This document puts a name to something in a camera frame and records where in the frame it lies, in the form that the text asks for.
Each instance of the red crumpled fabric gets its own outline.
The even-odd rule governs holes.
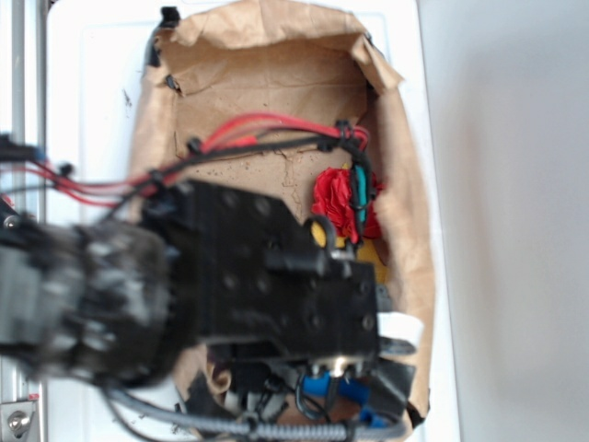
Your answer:
[[[382,183],[377,182],[374,172],[372,185],[376,189],[376,195],[385,187]],[[335,226],[338,236],[350,238],[354,243],[358,242],[354,211],[350,207],[350,199],[352,198],[350,170],[328,168],[321,172],[315,181],[313,197],[315,202],[311,206],[311,212],[329,218]],[[374,239],[381,236],[382,232],[376,220],[375,209],[370,204],[363,237]]]

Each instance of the cable tie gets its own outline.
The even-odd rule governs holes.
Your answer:
[[[194,155],[199,155],[202,153],[202,151],[201,151],[202,141],[200,138],[196,138],[196,137],[191,138],[189,140],[189,142],[186,144],[186,147]]]
[[[253,416],[249,416],[247,422],[249,426],[248,440],[256,440],[258,438],[258,420]]]
[[[340,145],[346,145],[353,138],[353,127],[348,120],[337,120],[335,127],[340,129]]]
[[[353,442],[356,440],[357,423],[352,421],[341,421],[340,424],[346,429],[346,438],[343,442]]]
[[[151,169],[149,170],[149,176],[151,177],[151,181],[155,184],[157,189],[160,192],[164,192],[166,188],[166,184],[164,183],[164,174],[159,169]]]

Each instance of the screw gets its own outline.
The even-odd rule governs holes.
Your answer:
[[[18,430],[25,430],[30,424],[30,418],[23,412],[17,411],[10,414],[8,417],[8,428],[13,433],[16,433]]]
[[[321,317],[319,315],[311,315],[309,317],[309,325],[314,329],[319,329],[321,327]]]
[[[360,294],[362,296],[366,296],[370,293],[370,283],[367,283],[366,281],[362,281],[360,283]]]
[[[268,292],[270,292],[270,281],[268,280],[266,275],[262,274],[258,277],[258,279],[256,281],[256,287],[264,295],[266,295]]]
[[[223,276],[223,285],[227,290],[235,290],[239,281],[231,273],[225,273]]]
[[[237,203],[239,202],[237,195],[233,191],[224,191],[221,194],[221,199],[223,203],[230,209],[235,209],[237,207]]]
[[[20,220],[18,219],[18,216],[16,216],[16,215],[8,216],[4,220],[4,228],[14,228],[14,227],[18,226],[19,221]]]
[[[257,197],[254,200],[254,207],[258,211],[258,213],[262,216],[270,215],[270,203],[266,198]]]
[[[373,329],[375,326],[375,319],[372,315],[365,315],[362,318],[362,327],[368,332]]]

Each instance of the white wall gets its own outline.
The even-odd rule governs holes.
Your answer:
[[[589,440],[589,2],[420,15],[463,440]]]

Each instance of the paper bag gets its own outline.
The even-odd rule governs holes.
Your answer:
[[[363,25],[325,7],[243,0],[180,22],[170,12],[148,55],[131,173],[184,156],[190,138],[205,138],[247,111],[278,111],[329,125],[347,119],[371,132],[369,154],[386,183],[375,211],[389,246],[387,287],[398,309],[425,324],[419,352],[402,361],[417,367],[406,418],[420,423],[429,409],[435,291],[428,204],[398,93],[401,77],[366,38]],[[216,161],[187,174],[280,197],[302,221],[317,175],[346,161],[343,151],[302,149]],[[183,395],[205,365],[202,349],[180,358],[175,377]]]

